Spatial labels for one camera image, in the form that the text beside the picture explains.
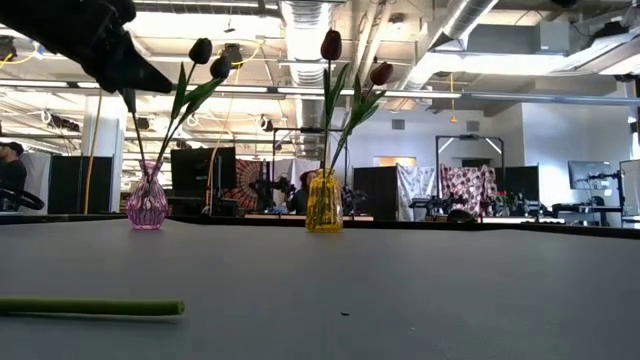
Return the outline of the grey ceiling ventilation box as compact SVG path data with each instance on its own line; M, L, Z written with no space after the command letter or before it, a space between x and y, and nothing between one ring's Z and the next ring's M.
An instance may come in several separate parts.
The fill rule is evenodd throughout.
M570 51L569 37L569 27L565 23L478 25L468 37L466 50L491 54L566 55Z

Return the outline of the dark red artificial tulip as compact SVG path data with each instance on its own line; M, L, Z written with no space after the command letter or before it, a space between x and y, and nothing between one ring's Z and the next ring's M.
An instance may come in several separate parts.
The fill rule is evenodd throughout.
M322 168L324 174L328 174L328 161L327 156L329 153L329 137L331 122L335 109L336 102L344 89L346 75L350 65L346 64L339 72L337 80L334 84L331 83L331 69L332 63L337 61L342 54L342 36L337 30L329 29L320 48L321 56L327 61L327 67L323 70L323 89L324 89L324 110L322 129L324 134L323 141L323 162Z
M394 67L392 64L387 62L379 64L369 74L370 85L368 88L362 87L362 81L359 77L354 79L354 96L349 120L343 127L329 167L330 170L334 169L338 157L354 129L368 120L379 108L377 101L386 94L386 91L374 92L373 88L375 86L385 85L393 75L393 71Z

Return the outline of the silver ribbed ventilation duct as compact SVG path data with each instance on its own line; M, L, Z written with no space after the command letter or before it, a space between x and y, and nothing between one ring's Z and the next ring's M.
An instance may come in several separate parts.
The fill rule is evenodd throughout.
M280 10L285 22L285 43L291 83L296 87L322 88L323 70L326 68L320 54L325 33L329 30L331 8L328 3L316 1L280 1ZM320 126L322 97L294 100L296 127ZM322 137L319 134L295 134L298 157L319 159Z

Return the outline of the yellow ribbed glass vase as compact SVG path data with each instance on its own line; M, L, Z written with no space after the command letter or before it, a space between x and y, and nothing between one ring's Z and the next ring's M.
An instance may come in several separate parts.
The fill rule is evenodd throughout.
M319 169L309 185L305 227L314 233L343 229L342 188L333 171Z

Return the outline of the silver smooth ventilation duct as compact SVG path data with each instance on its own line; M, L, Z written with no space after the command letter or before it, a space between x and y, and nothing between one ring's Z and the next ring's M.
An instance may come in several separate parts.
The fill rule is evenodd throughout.
M447 56L436 50L444 46L449 51L462 52L467 48L470 33L499 0L450 0L439 26L430 37L428 47L416 61L398 90L416 91L446 67Z

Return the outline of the green artificial flower stem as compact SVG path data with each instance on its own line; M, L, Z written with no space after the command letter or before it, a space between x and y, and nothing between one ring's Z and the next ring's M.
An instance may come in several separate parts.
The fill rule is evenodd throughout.
M0 313L61 313L116 316L178 316L182 301L0 298Z

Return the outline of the white patterned cloth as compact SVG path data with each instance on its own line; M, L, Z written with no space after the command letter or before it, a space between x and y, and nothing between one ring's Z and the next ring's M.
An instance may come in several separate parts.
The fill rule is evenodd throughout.
M398 209L408 209L414 198L427 198L435 192L434 167L396 166Z

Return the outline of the red orange patterned tapestry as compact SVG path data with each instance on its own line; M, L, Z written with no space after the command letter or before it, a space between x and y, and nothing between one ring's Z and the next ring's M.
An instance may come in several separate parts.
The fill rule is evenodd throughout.
M264 173L264 161L236 160L236 187L224 191L224 197L235 200L242 210L256 210L259 196L250 184L256 182Z

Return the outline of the white building column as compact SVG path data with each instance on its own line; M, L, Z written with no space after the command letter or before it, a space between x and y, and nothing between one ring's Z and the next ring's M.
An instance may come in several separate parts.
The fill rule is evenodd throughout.
M87 96L82 122L81 156L89 156L86 185L90 182L93 158L113 159L111 206L109 212L120 208L124 136L127 109L119 96Z

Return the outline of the pink ribbed glass vase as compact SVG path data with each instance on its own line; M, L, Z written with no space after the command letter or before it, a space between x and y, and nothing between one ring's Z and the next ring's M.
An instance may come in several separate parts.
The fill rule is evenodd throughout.
M158 180L162 163L140 160L142 175L133 187L126 213L135 230L158 230L169 212L169 204Z

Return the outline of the grey desktop monitor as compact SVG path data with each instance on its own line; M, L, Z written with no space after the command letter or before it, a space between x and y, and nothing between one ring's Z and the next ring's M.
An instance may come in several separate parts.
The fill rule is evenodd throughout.
M605 161L569 161L572 190L608 190L611 188L611 164Z

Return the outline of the black metal frame stand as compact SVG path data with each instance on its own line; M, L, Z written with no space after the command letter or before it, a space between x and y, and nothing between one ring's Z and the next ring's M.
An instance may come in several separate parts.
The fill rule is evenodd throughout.
M338 151L340 137L343 133L342 129L329 129L327 131L320 127L274 127L271 131L271 175L275 174L276 154L281 152L280 147L285 143L290 144L293 148L294 158L309 158L320 161L320 165L324 166L328 154L320 158L323 151L329 151L329 138L336 142L334 156L344 156L343 166L343 182L348 182L348 171L350 161L349 141L345 139L341 151Z
M501 178L506 178L505 167L505 143L502 138L494 136L480 136L477 134L461 134L461 135L436 135L435 136L435 189L436 195L441 197L441 167L440 167L440 155L448 147L448 145L454 140L459 141L480 141L483 140L488 143L499 155L501 165Z

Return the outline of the black monitor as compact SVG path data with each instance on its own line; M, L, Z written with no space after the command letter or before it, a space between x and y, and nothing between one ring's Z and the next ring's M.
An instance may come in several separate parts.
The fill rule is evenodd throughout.
M204 198L211 178L215 190L236 187L236 151L221 147L172 150L172 189L178 197Z

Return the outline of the black artificial tulip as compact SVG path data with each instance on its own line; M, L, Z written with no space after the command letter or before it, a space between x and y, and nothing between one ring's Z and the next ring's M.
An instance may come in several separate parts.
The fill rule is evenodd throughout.
M174 96L173 106L170 113L169 127L162 141L156 163L159 164L174 137L177 129L186 119L195 113L201 105L213 94L216 88L222 84L229 76L231 64L226 56L220 56L214 60L209 70L211 79L201 85L197 85L194 89L189 90L191 76L197 66L193 63L190 71L186 72L184 65L181 65L180 74L176 94Z
M208 63L212 53L212 43L208 38L198 38L189 50L188 56L192 62L189 72L185 71L184 64L181 64L181 70L178 79L178 85L176 88L176 94L174 96L173 106L170 114L169 126L167 128L165 137L162 141L162 145L158 152L156 163L159 164L163 158L166 147L170 141L170 136L174 129L174 122L178 118L184 104L187 86L193 76L194 70L197 65L205 65Z

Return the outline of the pale monitor on arm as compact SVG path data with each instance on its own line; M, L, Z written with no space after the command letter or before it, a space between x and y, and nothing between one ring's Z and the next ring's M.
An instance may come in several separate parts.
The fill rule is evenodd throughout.
M626 216L640 216L640 160L619 163Z

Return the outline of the dark office desk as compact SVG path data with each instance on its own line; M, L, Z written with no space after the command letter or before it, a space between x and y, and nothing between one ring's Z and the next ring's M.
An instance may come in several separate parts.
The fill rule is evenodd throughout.
M619 206L592 205L583 203L554 204L551 214L568 225L610 227L609 215L621 215Z

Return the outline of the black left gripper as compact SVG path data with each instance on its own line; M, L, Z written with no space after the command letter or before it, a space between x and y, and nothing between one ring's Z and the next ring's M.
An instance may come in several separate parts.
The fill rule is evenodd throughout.
M135 48L124 25L136 16L132 0L36 0L31 38L93 75L104 90L170 93L173 83Z

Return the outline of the person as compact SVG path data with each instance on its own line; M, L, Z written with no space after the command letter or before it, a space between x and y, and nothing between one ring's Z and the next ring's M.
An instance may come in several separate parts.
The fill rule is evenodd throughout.
M300 176L299 180L301 182L301 188L297 190L293 195L293 197L289 200L287 204L289 212L294 212L297 215L306 214L310 186L316 176L317 176L316 170L304 172Z
M0 142L0 183L8 185L13 198L0 195L0 211L17 211L27 170L21 160L24 148L17 142Z

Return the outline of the black partition panel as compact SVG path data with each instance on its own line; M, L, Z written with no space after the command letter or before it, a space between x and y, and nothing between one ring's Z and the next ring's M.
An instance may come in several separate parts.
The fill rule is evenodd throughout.
M499 167L496 183L499 191L520 194L525 200L540 200L538 166Z
M355 168L353 187L366 194L358 208L376 221L395 221L398 207L396 167Z
M46 202L49 214L84 213L89 160L89 156L51 157L49 194ZM111 157L93 158L88 214L110 211L112 168Z

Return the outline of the pink white dotted cloth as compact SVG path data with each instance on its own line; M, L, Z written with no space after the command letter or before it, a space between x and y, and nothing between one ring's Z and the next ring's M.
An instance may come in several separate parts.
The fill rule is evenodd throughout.
M493 216L491 201L497 195L495 169L481 167L440 166L440 191L443 198L463 199L464 204L456 208L478 216Z

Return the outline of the orange lit window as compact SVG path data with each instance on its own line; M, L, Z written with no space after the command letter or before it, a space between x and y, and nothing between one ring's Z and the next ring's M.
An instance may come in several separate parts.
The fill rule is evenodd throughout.
M375 156L373 162L376 167L415 167L417 165L415 157L402 156Z

